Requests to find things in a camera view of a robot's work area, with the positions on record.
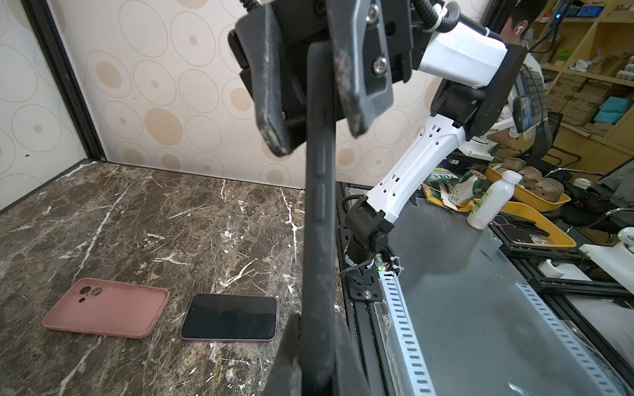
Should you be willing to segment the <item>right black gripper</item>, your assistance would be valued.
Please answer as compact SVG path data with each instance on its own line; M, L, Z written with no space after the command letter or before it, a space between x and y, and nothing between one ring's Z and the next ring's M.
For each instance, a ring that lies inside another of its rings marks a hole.
M293 150L285 119L307 114L307 55L330 43L337 117L358 138L392 107L393 86L406 83L421 49L409 1L244 1L247 14L229 32L255 121L277 157Z

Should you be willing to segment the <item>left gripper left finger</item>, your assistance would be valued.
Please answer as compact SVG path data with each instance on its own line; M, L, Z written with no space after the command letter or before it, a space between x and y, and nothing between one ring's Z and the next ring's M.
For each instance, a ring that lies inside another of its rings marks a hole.
M301 395L300 314L291 314L262 395Z

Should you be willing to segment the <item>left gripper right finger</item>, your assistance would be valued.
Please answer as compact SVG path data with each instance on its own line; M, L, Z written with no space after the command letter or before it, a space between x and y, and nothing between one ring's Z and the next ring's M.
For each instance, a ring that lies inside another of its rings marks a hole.
M355 343L344 317L335 312L335 376L334 395L368 395L368 380L363 372Z

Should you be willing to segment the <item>black phone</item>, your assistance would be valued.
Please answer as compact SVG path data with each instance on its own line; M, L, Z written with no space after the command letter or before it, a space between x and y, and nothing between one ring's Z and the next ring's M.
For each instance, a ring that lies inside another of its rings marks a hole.
M330 395L335 375L335 123L330 43L307 55L305 241L300 329L302 393Z

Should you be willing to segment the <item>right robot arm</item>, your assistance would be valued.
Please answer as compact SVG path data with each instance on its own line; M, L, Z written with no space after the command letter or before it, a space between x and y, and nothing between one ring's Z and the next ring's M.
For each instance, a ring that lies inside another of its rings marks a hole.
M335 124L360 137L412 72L440 77L430 117L391 171L346 216L357 267L388 244L406 202L434 168L497 121L527 53L464 16L455 1L243 2L229 47L278 157L307 151L306 181L325 204L335 184Z

